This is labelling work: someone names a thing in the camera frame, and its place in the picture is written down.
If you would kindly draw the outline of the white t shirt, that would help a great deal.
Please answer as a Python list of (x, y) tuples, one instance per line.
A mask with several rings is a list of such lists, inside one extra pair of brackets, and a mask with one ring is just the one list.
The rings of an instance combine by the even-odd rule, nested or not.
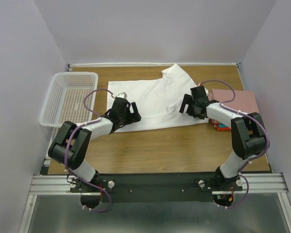
[(108, 90), (115, 95), (125, 92), (129, 102), (135, 102), (141, 121), (118, 129), (118, 133), (156, 130), (208, 123), (179, 112), (183, 97), (196, 87), (195, 82), (180, 66), (162, 70), (155, 80), (112, 81)]

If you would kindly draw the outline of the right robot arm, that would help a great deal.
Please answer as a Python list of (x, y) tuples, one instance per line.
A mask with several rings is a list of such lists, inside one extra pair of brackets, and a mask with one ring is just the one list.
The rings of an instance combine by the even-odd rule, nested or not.
[(231, 129), (232, 153), (210, 179), (214, 188), (230, 186), (241, 170), (252, 160), (263, 156), (270, 146), (261, 115), (237, 111), (223, 102), (210, 100), (202, 85), (191, 88), (190, 91), (190, 94), (183, 97), (180, 113), (196, 119), (213, 119)]

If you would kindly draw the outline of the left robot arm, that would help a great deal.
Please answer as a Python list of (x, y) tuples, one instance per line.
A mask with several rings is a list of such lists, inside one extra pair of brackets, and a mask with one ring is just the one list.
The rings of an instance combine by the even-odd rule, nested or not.
[(64, 165), (70, 174), (83, 183), (99, 187), (99, 173), (85, 160), (89, 142), (97, 137), (114, 133), (126, 125), (141, 121), (135, 102), (116, 97), (111, 109), (99, 119), (77, 125), (71, 121), (62, 124), (55, 136), (48, 156)]

